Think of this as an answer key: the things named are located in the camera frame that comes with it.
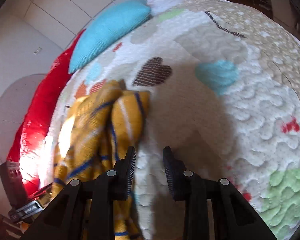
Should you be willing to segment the turquoise pillow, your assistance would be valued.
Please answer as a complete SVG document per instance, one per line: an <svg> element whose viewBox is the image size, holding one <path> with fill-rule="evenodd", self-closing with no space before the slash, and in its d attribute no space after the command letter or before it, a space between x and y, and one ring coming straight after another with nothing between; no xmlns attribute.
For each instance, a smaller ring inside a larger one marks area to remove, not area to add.
<svg viewBox="0 0 300 240"><path fill-rule="evenodd" d="M69 73L83 68L109 46L147 20L151 9L146 0L130 0L101 12L78 39L70 59Z"/></svg>

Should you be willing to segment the white glossy wardrobe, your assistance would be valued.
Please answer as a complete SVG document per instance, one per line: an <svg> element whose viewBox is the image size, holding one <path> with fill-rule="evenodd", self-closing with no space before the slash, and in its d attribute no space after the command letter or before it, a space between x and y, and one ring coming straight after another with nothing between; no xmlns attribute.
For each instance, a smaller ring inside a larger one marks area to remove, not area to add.
<svg viewBox="0 0 300 240"><path fill-rule="evenodd" d="M2 10L64 49L104 9L123 1L127 0L6 0Z"/></svg>

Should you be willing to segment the white headboard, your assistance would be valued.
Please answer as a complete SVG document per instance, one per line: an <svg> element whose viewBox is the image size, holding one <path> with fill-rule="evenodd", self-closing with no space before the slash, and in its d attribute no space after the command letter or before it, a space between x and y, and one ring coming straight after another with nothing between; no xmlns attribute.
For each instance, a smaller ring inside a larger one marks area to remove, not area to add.
<svg viewBox="0 0 300 240"><path fill-rule="evenodd" d="M22 77L9 85L0 97L0 163L6 160L15 134L23 123L34 93L45 74Z"/></svg>

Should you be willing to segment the patchwork quilted bedspread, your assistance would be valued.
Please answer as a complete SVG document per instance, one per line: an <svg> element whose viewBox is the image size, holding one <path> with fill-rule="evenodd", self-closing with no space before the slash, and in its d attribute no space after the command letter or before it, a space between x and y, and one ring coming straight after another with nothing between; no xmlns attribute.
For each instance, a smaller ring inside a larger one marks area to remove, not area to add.
<svg viewBox="0 0 300 240"><path fill-rule="evenodd" d="M228 178L278 239L300 234L300 42L259 11L223 0L147 0L151 18L76 71L62 90L47 150L64 157L77 98L109 80L147 91L134 197L144 239L182 234L166 146L187 168Z"/></svg>

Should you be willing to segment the wall power socket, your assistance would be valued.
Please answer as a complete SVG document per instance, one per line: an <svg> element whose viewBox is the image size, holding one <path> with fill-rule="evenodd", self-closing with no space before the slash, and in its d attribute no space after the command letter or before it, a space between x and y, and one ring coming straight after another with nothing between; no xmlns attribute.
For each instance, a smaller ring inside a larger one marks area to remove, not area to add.
<svg viewBox="0 0 300 240"><path fill-rule="evenodd" d="M42 51L42 48L39 47L33 53L34 53L34 55L38 55L41 51Z"/></svg>

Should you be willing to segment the red long bolster pillow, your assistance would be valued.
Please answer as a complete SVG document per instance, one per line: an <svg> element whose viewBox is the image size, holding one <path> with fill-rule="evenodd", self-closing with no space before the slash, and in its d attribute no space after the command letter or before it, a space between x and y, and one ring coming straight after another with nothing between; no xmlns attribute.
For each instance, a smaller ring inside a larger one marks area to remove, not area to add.
<svg viewBox="0 0 300 240"><path fill-rule="evenodd" d="M83 33L83 30L80 31L70 47L55 59L50 71L38 85L7 155L7 161L20 164L21 181L27 196L40 189L37 172L39 148L44 144L59 95L72 76L68 73L70 59Z"/></svg>

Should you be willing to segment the yellow striped knit sweater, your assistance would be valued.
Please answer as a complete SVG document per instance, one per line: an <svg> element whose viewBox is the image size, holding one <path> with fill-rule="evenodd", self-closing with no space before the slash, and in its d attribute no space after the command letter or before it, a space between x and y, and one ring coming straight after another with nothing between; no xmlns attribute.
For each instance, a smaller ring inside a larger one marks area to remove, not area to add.
<svg viewBox="0 0 300 240"><path fill-rule="evenodd" d="M140 141L149 105L148 91L126 90L115 80L78 98L55 148L52 196L71 180L94 180L124 159Z"/></svg>

